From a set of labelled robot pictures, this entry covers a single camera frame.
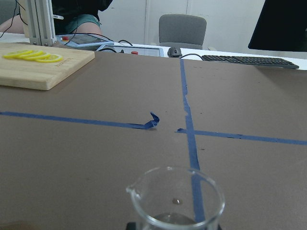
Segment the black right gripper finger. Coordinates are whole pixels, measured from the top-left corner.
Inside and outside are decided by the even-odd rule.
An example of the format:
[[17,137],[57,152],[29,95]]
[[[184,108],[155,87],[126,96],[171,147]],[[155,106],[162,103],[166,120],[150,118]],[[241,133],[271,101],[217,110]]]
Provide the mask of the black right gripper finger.
[[128,222],[126,225],[126,230],[137,230],[136,222]]

